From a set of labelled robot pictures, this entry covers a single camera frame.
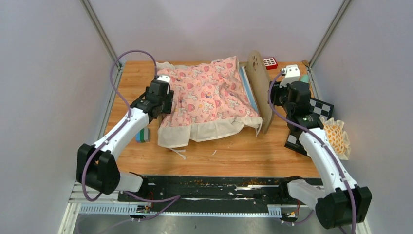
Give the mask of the orange duck print pillow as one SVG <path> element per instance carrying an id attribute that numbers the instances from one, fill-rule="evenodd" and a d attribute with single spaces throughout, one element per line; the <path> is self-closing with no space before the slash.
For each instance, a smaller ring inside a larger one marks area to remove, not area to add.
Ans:
<path id="1" fill-rule="evenodd" d="M 320 117 L 330 145 L 340 160 L 349 160 L 351 148 L 347 132 L 343 129 L 344 122 L 333 117 Z"/>

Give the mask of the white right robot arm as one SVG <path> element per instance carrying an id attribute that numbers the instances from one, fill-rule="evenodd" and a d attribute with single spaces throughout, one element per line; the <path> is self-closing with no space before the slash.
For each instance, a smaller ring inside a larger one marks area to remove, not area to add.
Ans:
<path id="1" fill-rule="evenodd" d="M 272 110 L 277 106 L 284 109 L 286 116 L 277 111 L 274 114 L 287 123 L 304 147 L 324 187 L 320 190 L 304 179 L 295 179 L 279 188 L 280 201 L 288 204 L 297 199 L 315 212 L 325 229 L 350 225 L 351 232 L 356 233 L 357 224 L 365 220 L 372 193 L 368 187 L 358 185 L 334 152 L 319 115 L 313 112 L 309 83 L 282 84 L 273 80 L 267 98 Z"/>

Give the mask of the pink unicorn drawstring bag blanket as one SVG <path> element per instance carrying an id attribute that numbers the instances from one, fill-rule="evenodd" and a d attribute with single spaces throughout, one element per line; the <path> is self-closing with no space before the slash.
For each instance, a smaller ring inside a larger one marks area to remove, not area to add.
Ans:
<path id="1" fill-rule="evenodd" d="M 236 56 L 197 65 L 157 63 L 174 91 L 171 113 L 158 128 L 158 146 L 175 150 L 189 142 L 216 140 L 244 127 L 261 130 L 263 119 L 251 105 Z"/>

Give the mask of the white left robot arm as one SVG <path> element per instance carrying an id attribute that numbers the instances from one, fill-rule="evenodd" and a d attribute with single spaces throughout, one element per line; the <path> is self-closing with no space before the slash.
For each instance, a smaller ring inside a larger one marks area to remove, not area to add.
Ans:
<path id="1" fill-rule="evenodd" d="M 137 201 L 148 198 L 149 188 L 144 185 L 143 177 L 120 171 L 116 161 L 139 131 L 159 116 L 171 113 L 174 91 L 170 84 L 171 78 L 167 75 L 152 80 L 106 135 L 91 145 L 82 144 L 79 147 L 76 180 L 82 185 L 85 195 L 91 188 L 100 195 L 129 191 Z"/>

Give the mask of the wooden striped pet bed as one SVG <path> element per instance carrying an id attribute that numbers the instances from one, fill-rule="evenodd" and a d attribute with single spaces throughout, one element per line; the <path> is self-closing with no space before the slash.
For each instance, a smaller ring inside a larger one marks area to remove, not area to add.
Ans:
<path id="1" fill-rule="evenodd" d="M 251 106 L 263 119 L 261 133 L 266 134 L 274 113 L 268 103 L 270 76 L 259 51 L 251 51 L 247 61 L 239 63 L 239 72 Z"/>

